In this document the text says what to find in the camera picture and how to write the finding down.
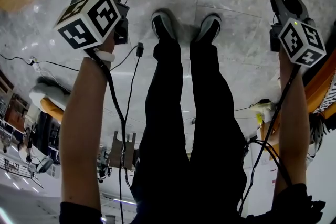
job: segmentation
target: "wall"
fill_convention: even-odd
[[[324,137],[321,149],[307,169],[307,190],[313,200],[325,201],[321,224],[330,224],[336,217],[336,131]],[[246,215],[259,215],[271,209],[274,186],[270,172],[257,168],[254,184],[248,197]]]

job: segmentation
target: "forearm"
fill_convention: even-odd
[[[100,67],[93,60],[85,58],[62,121],[62,166],[72,163],[96,164],[106,85],[107,80]]]
[[[280,52],[280,79],[283,90],[293,69],[286,53]],[[306,159],[309,146],[309,119],[302,76],[297,74],[281,107],[280,155]]]

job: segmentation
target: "marble floor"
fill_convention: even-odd
[[[335,0],[303,1],[326,40],[336,19]],[[0,53],[6,57],[20,56],[26,60],[34,56],[39,61],[47,60],[79,68],[82,59],[80,53],[70,48],[52,30],[57,17],[69,3],[70,0],[35,0],[17,13],[8,14],[0,10]],[[158,8],[168,8],[174,14],[182,48],[184,84],[181,106],[188,151],[192,148],[194,125],[191,125],[191,120],[195,116],[188,43],[207,14],[219,13],[223,20],[222,31],[214,44],[218,48],[220,71],[233,93],[235,109],[247,107],[261,98],[273,101],[279,98],[278,56],[269,50],[269,30],[273,19],[269,0],[128,0],[127,5],[130,6],[129,41],[126,45],[116,46],[115,63],[123,60],[138,42],[144,43],[144,57],[136,73],[127,125],[127,133],[138,134],[137,144],[145,127],[146,92],[156,66],[152,52],[157,39],[150,26],[150,18]],[[134,51],[124,64],[112,72],[119,105],[124,113],[135,58]],[[0,66],[14,83],[15,91],[29,101],[28,92],[39,74],[20,60],[6,61],[1,58]],[[77,75],[75,71],[49,64],[41,64],[41,67],[71,89]],[[238,111],[236,119],[245,135],[255,131],[257,123],[252,111]],[[120,129],[120,121],[110,91],[107,90],[101,143],[111,146],[114,131]]]

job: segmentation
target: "black sneaker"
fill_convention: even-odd
[[[208,15],[203,20],[198,36],[194,38],[193,43],[201,42],[205,44],[212,44],[221,30],[221,24],[222,20],[218,14],[212,13]]]
[[[152,28],[159,41],[176,40],[176,36],[172,27],[172,22],[167,13],[163,11],[155,12],[151,19]]]

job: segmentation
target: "white wristband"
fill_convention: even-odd
[[[102,50],[95,50],[95,53],[102,61],[114,62],[114,59],[115,59],[114,54],[111,54],[109,52],[102,51]],[[82,54],[84,57],[90,58],[90,56],[88,56],[87,53],[83,50],[82,50]]]

